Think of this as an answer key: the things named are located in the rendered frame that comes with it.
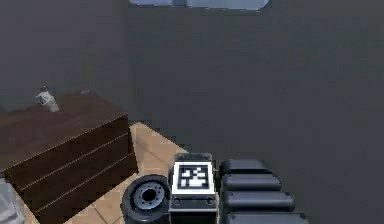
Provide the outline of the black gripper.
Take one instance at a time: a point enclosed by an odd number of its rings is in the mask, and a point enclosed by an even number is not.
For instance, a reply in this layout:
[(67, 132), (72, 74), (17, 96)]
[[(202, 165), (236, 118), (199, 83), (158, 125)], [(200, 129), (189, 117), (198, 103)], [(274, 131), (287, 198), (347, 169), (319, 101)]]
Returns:
[(134, 180), (124, 191), (120, 209), (124, 224), (169, 224), (170, 189), (163, 175)]

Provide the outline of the dark brown chest of drawers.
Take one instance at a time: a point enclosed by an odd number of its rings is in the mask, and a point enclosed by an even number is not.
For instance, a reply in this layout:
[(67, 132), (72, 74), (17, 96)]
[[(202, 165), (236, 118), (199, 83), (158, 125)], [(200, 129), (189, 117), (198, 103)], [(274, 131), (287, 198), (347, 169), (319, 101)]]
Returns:
[(138, 171), (127, 113), (94, 92), (58, 106), (0, 114), (0, 176), (40, 224), (63, 224)]

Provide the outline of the grey cloth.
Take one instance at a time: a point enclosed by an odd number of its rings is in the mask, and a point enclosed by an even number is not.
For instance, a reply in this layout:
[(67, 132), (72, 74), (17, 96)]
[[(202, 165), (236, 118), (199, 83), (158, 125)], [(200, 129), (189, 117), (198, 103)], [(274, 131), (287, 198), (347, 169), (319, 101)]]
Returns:
[(10, 183), (0, 178), (0, 224), (25, 224), (23, 207)]

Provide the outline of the white spray bottle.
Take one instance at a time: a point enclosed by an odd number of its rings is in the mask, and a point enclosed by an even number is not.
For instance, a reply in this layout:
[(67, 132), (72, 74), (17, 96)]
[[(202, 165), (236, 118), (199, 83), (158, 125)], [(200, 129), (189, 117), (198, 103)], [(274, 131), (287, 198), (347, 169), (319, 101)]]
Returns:
[(40, 88), (39, 94), (36, 96), (37, 102), (47, 108), (50, 112), (58, 112), (59, 106), (53, 95), (50, 94), (48, 87)]

